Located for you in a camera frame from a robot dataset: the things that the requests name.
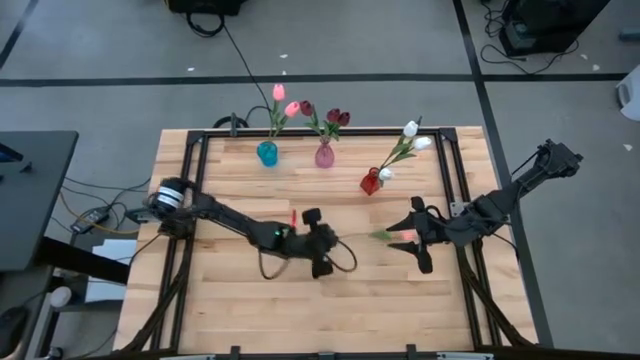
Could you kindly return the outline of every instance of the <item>wooden tabletop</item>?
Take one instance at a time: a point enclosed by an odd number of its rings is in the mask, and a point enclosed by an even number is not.
[[[457,128],[471,196],[497,187],[481,127]],[[178,176],[187,130],[165,130],[160,139],[152,188]],[[470,350],[471,336],[453,245],[430,247],[434,272],[421,274],[415,258],[369,236],[403,219],[409,198],[422,196],[446,213],[447,203],[435,147],[391,168],[394,180],[367,196],[361,178],[378,166],[396,137],[350,137],[332,142],[336,162],[331,169],[314,164],[317,137],[280,138],[280,160],[263,167],[255,149],[261,139],[215,138],[209,143],[203,190],[258,220],[288,223],[292,209],[319,207],[323,222],[358,256],[358,269],[311,278],[310,262],[292,260],[276,280],[262,279],[255,248],[238,235],[199,221],[191,264],[180,353],[400,352],[406,344],[418,351]],[[194,151],[192,175],[198,150]],[[453,160],[447,152],[449,168]],[[454,181],[456,197],[460,198]],[[306,231],[300,225],[299,231]],[[144,225],[138,248],[155,236],[156,225]],[[509,238],[507,229],[498,234]],[[158,299],[168,240],[160,238],[141,252],[129,277],[114,349],[126,345],[141,328]],[[348,267],[341,248],[334,260]],[[535,330],[513,249],[495,237],[485,240],[484,256],[496,303],[529,340]],[[179,263],[181,256],[176,257]],[[265,257],[266,272],[281,260]],[[478,315],[485,343],[489,335],[482,305]],[[173,309],[167,312],[163,345]]]

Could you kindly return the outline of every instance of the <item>white tulip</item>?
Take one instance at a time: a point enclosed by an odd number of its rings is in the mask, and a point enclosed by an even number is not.
[[[387,180],[391,180],[393,179],[393,171],[384,168],[382,170],[380,170],[380,174],[378,174],[378,179],[382,180],[382,181],[387,181]]]
[[[419,138],[413,142],[413,148],[418,151],[428,148],[429,145],[431,145],[431,139],[428,137]]]
[[[419,125],[415,121],[411,120],[407,125],[405,125],[402,133],[406,137],[414,137],[418,133],[418,127]]]

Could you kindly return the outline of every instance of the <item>blue vase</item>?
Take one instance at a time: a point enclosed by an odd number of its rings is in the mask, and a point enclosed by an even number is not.
[[[266,167],[274,167],[278,164],[278,146],[272,141],[264,141],[258,145],[256,153],[262,164]]]

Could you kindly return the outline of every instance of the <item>glass vase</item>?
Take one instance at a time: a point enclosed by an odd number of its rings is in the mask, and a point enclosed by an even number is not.
[[[256,153],[266,167],[274,167],[278,164],[278,146],[273,141],[263,141],[256,148]]]
[[[333,166],[335,155],[333,154],[331,145],[329,145],[330,141],[331,138],[329,137],[320,137],[320,146],[318,147],[318,151],[316,151],[316,166],[319,168],[328,169]]]
[[[378,179],[379,172],[380,170],[378,168],[369,169],[369,173],[365,175],[360,182],[360,187],[369,196],[380,190],[380,179]]]

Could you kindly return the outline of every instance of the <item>black desk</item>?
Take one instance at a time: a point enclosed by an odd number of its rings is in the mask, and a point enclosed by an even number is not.
[[[32,163],[29,172],[3,171],[0,163],[0,312],[30,310],[24,358],[54,267],[126,283],[129,267],[44,236],[78,139],[75,131],[0,132],[0,143]]]

